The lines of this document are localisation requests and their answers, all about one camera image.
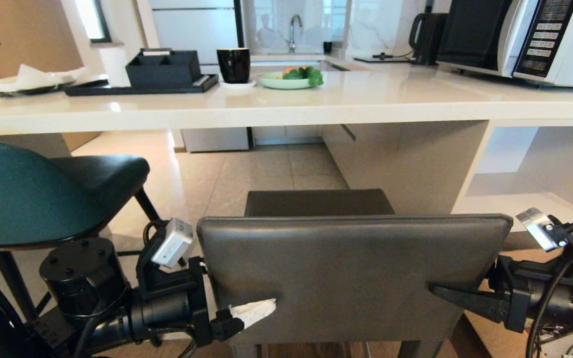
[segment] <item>kitchen counter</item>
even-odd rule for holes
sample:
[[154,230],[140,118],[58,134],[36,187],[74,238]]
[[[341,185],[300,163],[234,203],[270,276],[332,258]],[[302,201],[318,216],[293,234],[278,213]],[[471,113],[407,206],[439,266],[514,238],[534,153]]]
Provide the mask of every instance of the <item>kitchen counter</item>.
[[309,57],[254,56],[253,61],[323,59],[352,71],[327,72],[323,86],[306,90],[258,84],[191,94],[0,98],[0,134],[459,120],[573,126],[573,89],[537,89],[429,66]]

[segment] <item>white tissue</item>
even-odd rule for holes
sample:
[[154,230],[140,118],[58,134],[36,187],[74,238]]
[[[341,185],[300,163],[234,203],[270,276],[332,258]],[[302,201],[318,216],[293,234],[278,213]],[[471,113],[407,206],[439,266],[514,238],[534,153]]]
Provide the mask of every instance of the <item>white tissue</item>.
[[22,64],[16,77],[0,79],[0,91],[18,91],[74,82],[87,74],[87,68],[66,72],[43,72]]
[[245,322],[245,329],[255,322],[271,315],[276,310],[276,299],[265,299],[264,301],[243,304],[242,306],[230,307],[232,317]]

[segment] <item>white microwave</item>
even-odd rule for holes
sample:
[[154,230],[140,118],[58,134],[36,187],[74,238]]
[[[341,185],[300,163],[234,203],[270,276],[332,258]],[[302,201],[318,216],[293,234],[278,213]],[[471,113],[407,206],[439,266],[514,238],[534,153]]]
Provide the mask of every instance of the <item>white microwave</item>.
[[573,0],[453,0],[437,63],[573,87]]

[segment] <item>faucet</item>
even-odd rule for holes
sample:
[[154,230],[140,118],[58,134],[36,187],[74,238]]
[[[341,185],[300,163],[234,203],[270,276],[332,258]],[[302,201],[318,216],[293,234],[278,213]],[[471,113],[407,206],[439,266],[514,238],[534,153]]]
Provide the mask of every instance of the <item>faucet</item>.
[[295,35],[293,34],[293,23],[295,22],[295,19],[297,19],[298,23],[300,23],[300,31],[302,30],[302,18],[300,18],[300,15],[294,14],[291,18],[291,39],[288,42],[289,54],[295,53]]

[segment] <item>black kettle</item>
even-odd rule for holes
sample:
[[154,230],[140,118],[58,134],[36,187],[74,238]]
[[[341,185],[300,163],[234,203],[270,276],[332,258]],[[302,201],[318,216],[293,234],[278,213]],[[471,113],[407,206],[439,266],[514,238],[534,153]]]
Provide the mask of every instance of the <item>black kettle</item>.
[[408,43],[414,64],[437,64],[437,52],[446,27],[447,13],[421,13],[412,22]]

